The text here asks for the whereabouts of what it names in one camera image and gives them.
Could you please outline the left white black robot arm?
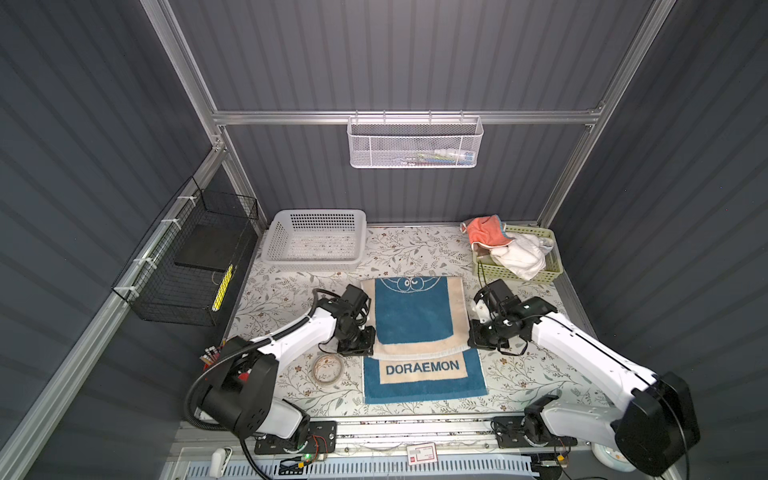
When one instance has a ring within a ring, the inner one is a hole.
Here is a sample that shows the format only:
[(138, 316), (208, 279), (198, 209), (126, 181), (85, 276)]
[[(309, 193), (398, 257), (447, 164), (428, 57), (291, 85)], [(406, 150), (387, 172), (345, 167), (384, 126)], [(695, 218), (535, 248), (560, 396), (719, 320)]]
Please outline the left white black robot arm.
[(275, 396), (280, 373), (320, 344), (337, 342), (342, 356), (373, 354), (375, 328), (367, 323), (372, 300), (347, 285), (338, 295), (315, 288), (300, 318), (263, 337), (229, 339), (183, 401), (186, 421), (208, 431), (228, 431), (239, 440), (271, 435), (298, 446), (309, 435), (309, 415)]

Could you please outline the green perforated plastic basket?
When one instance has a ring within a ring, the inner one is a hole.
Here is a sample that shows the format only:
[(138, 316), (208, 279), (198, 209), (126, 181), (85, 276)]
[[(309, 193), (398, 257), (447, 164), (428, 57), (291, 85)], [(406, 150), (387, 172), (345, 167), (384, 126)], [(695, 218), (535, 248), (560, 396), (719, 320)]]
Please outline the green perforated plastic basket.
[[(534, 235), (552, 246), (552, 249), (545, 255), (545, 266), (530, 279), (530, 282), (549, 284), (563, 273), (560, 253), (552, 230), (536, 226), (505, 224), (504, 232), (506, 234)], [(474, 274), (479, 274), (481, 279), (487, 283), (496, 279), (525, 281), (525, 279), (517, 276), (511, 270), (495, 263), (488, 255), (479, 255), (476, 251), (473, 251), (472, 262)]]

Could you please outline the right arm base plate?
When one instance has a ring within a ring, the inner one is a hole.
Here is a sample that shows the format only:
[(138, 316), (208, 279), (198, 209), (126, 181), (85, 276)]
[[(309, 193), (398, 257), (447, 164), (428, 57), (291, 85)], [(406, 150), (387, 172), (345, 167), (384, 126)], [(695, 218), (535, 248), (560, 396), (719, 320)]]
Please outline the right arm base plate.
[(500, 448), (575, 447), (578, 440), (552, 434), (535, 415), (496, 416), (490, 421), (492, 433)]

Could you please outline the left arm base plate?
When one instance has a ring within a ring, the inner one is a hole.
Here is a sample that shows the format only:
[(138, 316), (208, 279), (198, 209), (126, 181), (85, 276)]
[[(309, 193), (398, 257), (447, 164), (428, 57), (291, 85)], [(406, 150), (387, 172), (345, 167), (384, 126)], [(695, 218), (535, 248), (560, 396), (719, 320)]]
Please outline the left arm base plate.
[(311, 420), (307, 435), (301, 442), (282, 439), (275, 435), (260, 434), (255, 437), (253, 453), (256, 455), (328, 454), (336, 448), (338, 423), (336, 421)]

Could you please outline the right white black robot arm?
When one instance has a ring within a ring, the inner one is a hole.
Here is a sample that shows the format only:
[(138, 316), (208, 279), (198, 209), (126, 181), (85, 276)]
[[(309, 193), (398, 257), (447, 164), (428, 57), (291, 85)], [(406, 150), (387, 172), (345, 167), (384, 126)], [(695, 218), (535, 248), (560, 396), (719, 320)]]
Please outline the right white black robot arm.
[(534, 447), (565, 437), (617, 452), (634, 469), (660, 478), (678, 460), (688, 460), (701, 438), (688, 384), (669, 372), (658, 375), (586, 334), (540, 297), (521, 300), (502, 280), (474, 296), (477, 318), (469, 322), (469, 344), (509, 355), (519, 339), (566, 361), (606, 395), (608, 408), (588, 407), (547, 393), (525, 407), (508, 431)]

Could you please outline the blue beige Doraemon towel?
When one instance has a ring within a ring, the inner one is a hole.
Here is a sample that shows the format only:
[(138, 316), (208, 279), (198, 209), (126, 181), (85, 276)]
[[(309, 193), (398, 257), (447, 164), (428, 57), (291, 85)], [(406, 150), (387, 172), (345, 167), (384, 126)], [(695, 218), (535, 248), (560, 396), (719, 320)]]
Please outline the blue beige Doraemon towel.
[(382, 277), (361, 282), (370, 297), (373, 355), (363, 359), (368, 405), (482, 397), (488, 393), (456, 276)]

